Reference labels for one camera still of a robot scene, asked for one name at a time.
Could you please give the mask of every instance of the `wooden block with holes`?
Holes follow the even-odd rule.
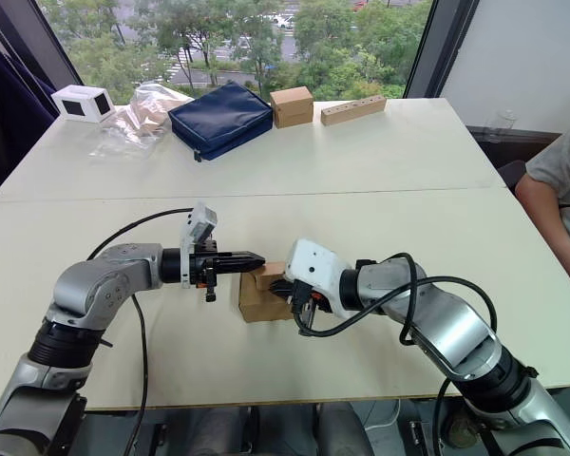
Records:
[[[340,124],[341,122],[351,121],[352,119],[367,116],[374,112],[384,111],[386,105],[386,98],[382,95],[374,95],[373,97],[357,100],[356,102],[326,107],[321,110],[321,122],[324,125]]]

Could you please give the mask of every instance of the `tree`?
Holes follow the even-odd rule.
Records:
[[[317,47],[352,45],[352,10],[347,0],[306,0],[295,15],[295,45],[310,62]]]
[[[114,13],[117,0],[38,0],[38,5],[62,44],[109,32],[118,33],[124,43]]]
[[[360,45],[384,67],[392,68],[383,84],[405,85],[425,29],[430,1],[401,8],[369,2],[356,13]]]
[[[140,33],[152,33],[161,49],[179,58],[184,49],[188,63],[190,49],[200,51],[212,84],[218,83],[211,64],[215,47],[232,28],[227,0],[138,0],[136,12],[139,19],[132,24]],[[181,60],[180,66],[186,70]]]
[[[155,47],[116,43],[111,33],[77,40],[67,55],[85,84],[106,88],[115,105],[128,104],[138,84],[164,77],[169,66]]]
[[[242,59],[241,67],[254,72],[260,96],[266,96],[268,69],[280,61],[281,35],[274,32],[267,17],[277,9],[275,0],[237,0],[233,8],[233,58]]]

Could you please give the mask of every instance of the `wooden block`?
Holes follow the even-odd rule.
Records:
[[[373,97],[357,100],[356,102],[326,107],[321,110],[321,122],[324,125],[333,125],[345,121],[351,121],[352,119],[367,116],[374,112],[384,111],[386,105],[386,98],[382,95],[374,95]]]
[[[281,297],[258,290],[251,273],[240,275],[238,308],[247,323],[294,318],[292,306]]]
[[[256,288],[265,292],[270,288],[270,284],[275,280],[282,278],[285,274],[285,262],[277,261],[274,263],[266,263],[261,268],[257,268],[251,272],[256,280]]]

